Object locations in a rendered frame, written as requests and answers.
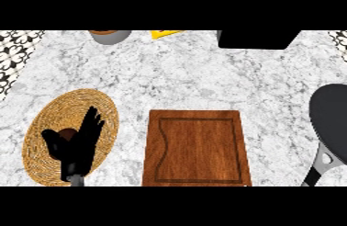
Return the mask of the brown wooden cutting board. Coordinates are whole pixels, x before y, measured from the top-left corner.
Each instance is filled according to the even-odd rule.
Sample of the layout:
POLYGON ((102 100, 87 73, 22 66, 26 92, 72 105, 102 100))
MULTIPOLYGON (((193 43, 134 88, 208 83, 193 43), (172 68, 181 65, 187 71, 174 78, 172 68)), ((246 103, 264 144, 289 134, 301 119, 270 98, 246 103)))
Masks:
POLYGON ((149 112, 141 184, 252 184, 236 110, 149 112))

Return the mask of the grey pot with brown top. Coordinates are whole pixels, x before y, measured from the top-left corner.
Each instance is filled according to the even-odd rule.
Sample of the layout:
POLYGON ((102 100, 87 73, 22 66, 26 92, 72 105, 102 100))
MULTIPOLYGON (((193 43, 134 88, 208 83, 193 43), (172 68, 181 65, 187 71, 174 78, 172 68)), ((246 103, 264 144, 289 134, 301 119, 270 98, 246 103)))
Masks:
POLYGON ((130 30, 91 30, 94 41, 103 45, 113 45, 122 42, 130 36, 130 30))

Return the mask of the round woven wicker placemat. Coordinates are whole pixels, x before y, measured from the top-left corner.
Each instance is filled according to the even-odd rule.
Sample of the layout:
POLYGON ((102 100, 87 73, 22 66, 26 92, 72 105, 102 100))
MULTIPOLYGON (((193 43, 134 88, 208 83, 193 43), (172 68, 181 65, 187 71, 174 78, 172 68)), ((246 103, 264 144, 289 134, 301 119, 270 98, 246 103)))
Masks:
POLYGON ((25 133, 22 161, 31 179, 44 186, 68 186, 60 180, 60 163, 47 151, 41 131, 79 129, 88 108, 97 109, 104 125, 96 143, 91 172, 110 152, 119 128, 119 116, 110 97, 96 89, 76 89, 62 94, 41 109, 25 133))

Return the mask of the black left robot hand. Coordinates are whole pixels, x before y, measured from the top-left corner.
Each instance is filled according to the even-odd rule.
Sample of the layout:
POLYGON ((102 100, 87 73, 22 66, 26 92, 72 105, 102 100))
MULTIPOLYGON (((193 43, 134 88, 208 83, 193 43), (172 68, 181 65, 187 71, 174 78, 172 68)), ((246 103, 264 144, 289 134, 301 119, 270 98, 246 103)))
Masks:
POLYGON ((97 108, 90 107, 84 116, 79 130, 73 131, 66 140, 53 130, 42 130, 48 155, 60 161, 60 180, 71 182, 75 175, 84 177, 91 170, 96 143, 104 121, 100 120, 97 108))

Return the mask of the black appliance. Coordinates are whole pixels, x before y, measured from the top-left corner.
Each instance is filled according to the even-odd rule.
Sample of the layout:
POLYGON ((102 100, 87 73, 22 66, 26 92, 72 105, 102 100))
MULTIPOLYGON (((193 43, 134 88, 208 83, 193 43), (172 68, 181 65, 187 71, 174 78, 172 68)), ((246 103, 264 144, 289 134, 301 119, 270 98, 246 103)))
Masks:
POLYGON ((298 30, 218 30, 218 47, 224 49, 283 50, 298 30))

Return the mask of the yellow flat object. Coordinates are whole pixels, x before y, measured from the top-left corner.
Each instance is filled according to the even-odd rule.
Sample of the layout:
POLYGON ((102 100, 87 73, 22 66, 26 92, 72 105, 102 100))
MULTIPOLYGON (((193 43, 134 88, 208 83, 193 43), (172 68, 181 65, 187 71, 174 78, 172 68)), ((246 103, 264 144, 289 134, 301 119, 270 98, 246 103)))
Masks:
POLYGON ((156 40, 165 36, 172 35, 174 33, 178 33, 178 30, 152 30, 152 39, 156 40))

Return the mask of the dark grey frying pan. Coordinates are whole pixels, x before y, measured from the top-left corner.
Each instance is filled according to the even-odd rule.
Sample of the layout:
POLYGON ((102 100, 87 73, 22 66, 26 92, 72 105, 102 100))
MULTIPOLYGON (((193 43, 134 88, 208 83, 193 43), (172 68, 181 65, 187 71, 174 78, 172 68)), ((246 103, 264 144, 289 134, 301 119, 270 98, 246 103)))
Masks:
POLYGON ((323 173, 347 165, 347 85, 323 85, 308 101, 319 150, 301 186, 314 186, 323 173))

